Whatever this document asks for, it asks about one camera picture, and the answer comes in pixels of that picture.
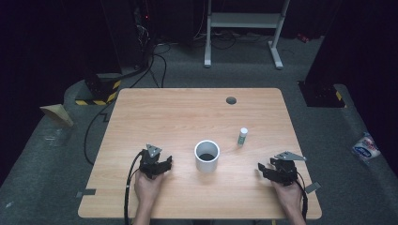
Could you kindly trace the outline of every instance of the black equipment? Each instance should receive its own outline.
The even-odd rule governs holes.
[[[295,165],[294,160],[307,160],[306,157],[301,157],[296,154],[290,152],[281,153],[275,158],[270,158],[270,163],[275,167],[275,170],[268,169],[261,163],[258,163],[258,170],[263,173],[264,178],[268,180],[281,183],[285,187],[290,186],[295,182],[298,184],[302,193],[302,217],[306,220],[307,210],[308,210],[308,198],[307,193],[305,192],[304,180],[302,180],[303,185],[301,185],[298,181],[298,171]]]
[[[161,173],[165,173],[172,169],[172,157],[168,157],[166,161],[158,162],[161,155],[161,149],[153,145],[146,145],[148,150],[143,149],[140,161],[140,171],[149,179],[155,178]]]
[[[137,154],[134,161],[131,163],[129,176],[127,177],[126,192],[125,192],[125,205],[124,205],[124,219],[125,225],[129,224],[129,193],[130,193],[130,183],[132,176],[135,172],[132,171],[135,162],[138,157],[141,156],[140,167],[136,170],[140,170],[149,179],[155,179],[157,175],[165,173],[172,169],[172,157],[168,157],[166,161],[159,163],[159,157],[161,156],[161,148],[158,148],[152,144],[147,143],[146,149],[143,149]]]

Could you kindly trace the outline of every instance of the forearm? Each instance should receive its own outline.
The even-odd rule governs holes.
[[[139,203],[138,209],[133,221],[134,225],[148,225],[150,222],[150,215],[152,212],[152,203]]]
[[[305,222],[304,218],[302,217],[302,214],[299,210],[285,208],[284,212],[286,213],[287,218],[289,219],[290,225],[305,225],[306,224],[306,222]]]

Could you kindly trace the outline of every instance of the cup rim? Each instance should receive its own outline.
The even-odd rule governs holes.
[[[201,143],[213,143],[214,145],[216,145],[216,147],[217,147],[217,156],[214,157],[212,160],[202,160],[201,158],[199,158],[199,156],[196,154],[196,149],[199,146],[199,144],[201,144]],[[213,161],[217,160],[219,158],[219,156],[220,156],[220,147],[215,142],[213,142],[212,140],[202,140],[202,141],[200,141],[199,143],[197,143],[195,145],[195,148],[193,149],[193,153],[195,154],[196,159],[199,159],[202,162],[213,162]]]

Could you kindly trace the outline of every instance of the black and yellow hazard tape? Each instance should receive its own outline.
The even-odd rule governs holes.
[[[110,83],[109,94],[103,99],[96,99],[91,95],[89,97],[77,97],[75,102],[77,105],[107,105],[112,103],[117,95],[117,89],[121,84],[121,81]]]

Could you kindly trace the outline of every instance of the white metal stand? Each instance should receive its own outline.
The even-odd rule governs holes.
[[[282,69],[283,64],[276,49],[276,45],[281,34],[289,3],[290,0],[284,0],[281,13],[212,13],[211,0],[208,0],[205,68],[211,67],[211,27],[251,27],[275,29],[274,38],[272,41],[268,42],[268,46],[275,62],[275,67],[277,69]]]

